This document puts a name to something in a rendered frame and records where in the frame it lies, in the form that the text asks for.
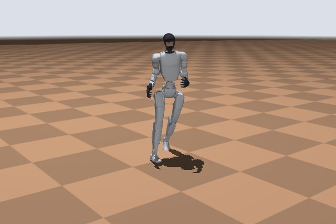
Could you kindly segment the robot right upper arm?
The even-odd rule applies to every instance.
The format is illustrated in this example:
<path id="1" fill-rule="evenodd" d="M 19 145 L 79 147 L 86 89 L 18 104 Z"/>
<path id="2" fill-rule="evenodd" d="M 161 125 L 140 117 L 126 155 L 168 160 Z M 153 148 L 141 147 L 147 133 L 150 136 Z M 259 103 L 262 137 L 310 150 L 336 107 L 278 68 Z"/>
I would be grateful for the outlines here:
<path id="1" fill-rule="evenodd" d="M 159 61 L 160 61 L 160 56 L 161 54 L 153 54 L 152 55 L 152 66 L 153 66 L 153 74 L 159 75 L 160 70 L 159 70 Z"/>

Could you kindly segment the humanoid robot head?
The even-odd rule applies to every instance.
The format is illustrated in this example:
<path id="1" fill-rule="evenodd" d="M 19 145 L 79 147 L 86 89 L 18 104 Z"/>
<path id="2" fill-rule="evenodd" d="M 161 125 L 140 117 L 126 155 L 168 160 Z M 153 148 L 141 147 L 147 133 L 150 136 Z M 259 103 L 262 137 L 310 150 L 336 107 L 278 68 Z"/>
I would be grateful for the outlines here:
<path id="1" fill-rule="evenodd" d="M 174 51 L 172 51 L 172 49 L 174 48 L 174 45 L 175 45 L 175 37 L 174 37 L 174 35 L 173 34 L 170 34 L 170 33 L 167 33 L 167 34 L 165 34 L 164 36 L 163 36 L 163 40 L 164 40 L 164 44 L 165 44 L 165 46 L 166 46 L 166 42 L 174 42 L 173 43 L 173 46 L 166 46 L 166 50 L 168 51 L 168 52 L 165 52 L 165 53 L 167 53 L 167 54 L 171 54 L 171 53 L 173 53 Z"/>

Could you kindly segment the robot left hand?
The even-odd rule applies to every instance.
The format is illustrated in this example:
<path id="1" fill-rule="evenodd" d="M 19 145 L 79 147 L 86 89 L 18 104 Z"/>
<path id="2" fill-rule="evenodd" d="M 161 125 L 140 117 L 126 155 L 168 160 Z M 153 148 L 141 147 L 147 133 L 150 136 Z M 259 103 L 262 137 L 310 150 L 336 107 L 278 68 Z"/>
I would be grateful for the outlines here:
<path id="1" fill-rule="evenodd" d="M 183 78 L 185 78 L 186 80 L 181 79 L 181 80 L 184 81 L 184 82 L 181 82 L 181 83 L 184 83 L 184 84 L 181 84 L 181 85 L 183 85 L 183 87 L 181 87 L 181 88 L 185 88 L 185 87 L 187 87 L 189 85 L 189 81 L 187 80 L 187 78 L 186 77 L 183 77 Z"/>

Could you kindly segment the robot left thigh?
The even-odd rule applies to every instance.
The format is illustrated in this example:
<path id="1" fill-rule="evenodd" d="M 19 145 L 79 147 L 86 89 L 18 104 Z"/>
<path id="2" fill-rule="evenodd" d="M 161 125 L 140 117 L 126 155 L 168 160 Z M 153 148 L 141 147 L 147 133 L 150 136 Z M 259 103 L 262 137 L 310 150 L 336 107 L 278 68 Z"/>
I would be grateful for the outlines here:
<path id="1" fill-rule="evenodd" d="M 168 124 L 176 123 L 184 103 L 184 94 L 181 91 L 176 91 L 175 101 L 173 103 L 172 115 L 168 117 Z"/>

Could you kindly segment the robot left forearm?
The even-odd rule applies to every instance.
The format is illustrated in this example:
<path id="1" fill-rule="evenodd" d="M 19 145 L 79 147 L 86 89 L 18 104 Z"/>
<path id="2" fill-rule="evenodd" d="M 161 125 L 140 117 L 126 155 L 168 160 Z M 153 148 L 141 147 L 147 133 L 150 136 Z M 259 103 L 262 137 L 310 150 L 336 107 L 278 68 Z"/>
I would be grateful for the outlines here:
<path id="1" fill-rule="evenodd" d="M 187 78 L 187 80 L 188 80 L 188 74 L 187 74 L 187 71 L 186 71 L 186 74 L 185 75 L 182 75 L 182 79 L 184 79 L 184 80 L 186 80 L 185 78 L 183 78 L 183 77 L 186 77 Z M 182 82 L 184 82 L 183 80 L 182 80 Z M 184 84 L 184 83 L 183 83 Z M 189 84 L 190 85 L 190 84 Z"/>

